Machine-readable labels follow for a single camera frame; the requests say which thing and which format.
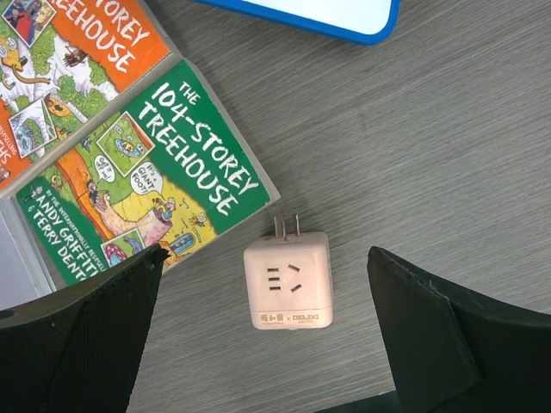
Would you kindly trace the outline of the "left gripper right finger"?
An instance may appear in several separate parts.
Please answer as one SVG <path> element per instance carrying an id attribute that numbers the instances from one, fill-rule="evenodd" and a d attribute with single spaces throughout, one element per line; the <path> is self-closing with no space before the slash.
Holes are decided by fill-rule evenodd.
<path id="1" fill-rule="evenodd" d="M 370 291 L 392 391 L 334 412 L 548 412 L 550 316 L 490 298 L 373 246 Z"/>

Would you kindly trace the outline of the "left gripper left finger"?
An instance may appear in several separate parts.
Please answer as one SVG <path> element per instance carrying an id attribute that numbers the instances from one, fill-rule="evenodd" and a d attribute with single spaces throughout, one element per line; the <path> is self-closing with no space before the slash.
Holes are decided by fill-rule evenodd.
<path id="1" fill-rule="evenodd" d="M 3 412 L 124 412 L 167 250 L 1 312 Z"/>

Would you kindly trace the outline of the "blue framed whiteboard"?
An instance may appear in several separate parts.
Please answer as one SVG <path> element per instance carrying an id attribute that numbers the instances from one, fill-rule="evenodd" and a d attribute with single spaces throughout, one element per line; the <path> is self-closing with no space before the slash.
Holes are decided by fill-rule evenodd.
<path id="1" fill-rule="evenodd" d="M 393 31 L 399 0 L 204 0 L 204 4 L 363 46 Z"/>

